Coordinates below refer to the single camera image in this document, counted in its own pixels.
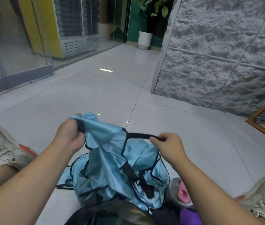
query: blue vest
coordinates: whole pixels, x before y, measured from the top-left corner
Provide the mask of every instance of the blue vest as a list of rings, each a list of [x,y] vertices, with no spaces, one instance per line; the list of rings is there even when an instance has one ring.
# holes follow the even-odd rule
[[[82,204],[97,195],[102,202],[126,200],[148,212],[162,206],[169,174],[157,147],[143,140],[152,135],[128,133],[91,112],[71,118],[85,132],[90,152],[66,167],[58,188],[74,189]]]

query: stone wall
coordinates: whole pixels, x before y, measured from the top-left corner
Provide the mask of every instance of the stone wall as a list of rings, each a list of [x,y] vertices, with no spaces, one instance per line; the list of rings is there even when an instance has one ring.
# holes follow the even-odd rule
[[[242,116],[261,107],[265,0],[182,0],[154,93]]]

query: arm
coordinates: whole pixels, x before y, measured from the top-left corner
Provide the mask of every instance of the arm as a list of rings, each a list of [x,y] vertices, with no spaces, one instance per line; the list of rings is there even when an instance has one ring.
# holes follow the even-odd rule
[[[0,187],[0,224],[35,224],[71,157],[84,143],[76,121],[63,122],[52,143]]]
[[[262,225],[189,160],[176,133],[159,137],[166,141],[150,141],[183,180],[204,225]]]

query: purple object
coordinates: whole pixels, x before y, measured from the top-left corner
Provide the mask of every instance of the purple object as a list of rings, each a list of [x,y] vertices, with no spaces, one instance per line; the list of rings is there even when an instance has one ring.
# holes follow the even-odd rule
[[[183,209],[179,215],[181,225],[203,225],[197,212]]]

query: yellow panel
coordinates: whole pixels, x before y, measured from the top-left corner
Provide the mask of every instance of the yellow panel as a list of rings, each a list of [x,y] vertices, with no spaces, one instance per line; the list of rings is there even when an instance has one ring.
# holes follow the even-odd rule
[[[35,21],[32,2],[33,5],[37,7],[36,0],[19,0],[19,5],[21,7],[24,22],[34,52],[44,53],[40,39],[40,34],[41,34],[43,43],[45,43],[46,41],[48,42],[51,55],[54,57],[63,58],[59,42],[57,23],[55,19],[53,0],[38,0],[42,18],[40,19],[38,14],[36,14],[36,17],[38,22],[42,20],[43,28],[45,30],[47,39],[44,38],[42,31],[39,33],[38,25]]]

